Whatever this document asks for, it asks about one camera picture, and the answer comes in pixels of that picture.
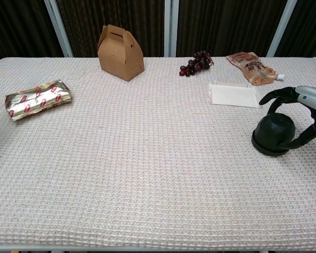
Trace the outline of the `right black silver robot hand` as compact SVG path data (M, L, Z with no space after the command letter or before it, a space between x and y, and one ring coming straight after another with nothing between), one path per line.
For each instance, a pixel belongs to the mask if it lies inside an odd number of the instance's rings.
M257 150L266 155L279 156L316 138L316 87L297 86L273 90L260 100L259 105L264 105L272 99L274 102L270 105L267 115L261 119L252 134L252 143ZM281 105L290 103L304 105L314 119L314 123L296 139L292 119L276 112Z

